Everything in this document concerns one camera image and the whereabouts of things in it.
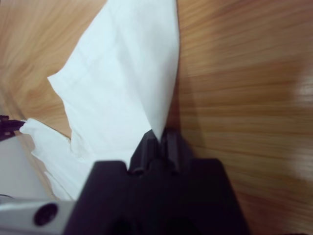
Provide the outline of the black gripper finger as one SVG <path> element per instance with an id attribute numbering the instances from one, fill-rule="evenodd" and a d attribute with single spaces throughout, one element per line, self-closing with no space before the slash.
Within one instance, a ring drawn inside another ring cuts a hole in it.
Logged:
<path id="1" fill-rule="evenodd" d="M 159 142 L 153 131 L 146 132 L 135 149 L 128 169 L 129 173 L 145 173 L 151 161 L 159 154 Z"/>
<path id="2" fill-rule="evenodd" d="M 178 130 L 166 128 L 161 138 L 161 155 L 173 173 L 186 173 L 194 158 L 191 148 Z"/>

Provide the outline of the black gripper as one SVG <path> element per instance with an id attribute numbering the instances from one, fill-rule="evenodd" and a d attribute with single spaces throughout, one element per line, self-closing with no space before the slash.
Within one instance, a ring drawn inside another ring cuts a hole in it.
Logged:
<path id="1" fill-rule="evenodd" d="M 0 116 L 0 141 L 7 140 L 15 136 L 13 126 L 21 128 L 26 123 L 25 120 L 10 120 L 9 116 Z"/>

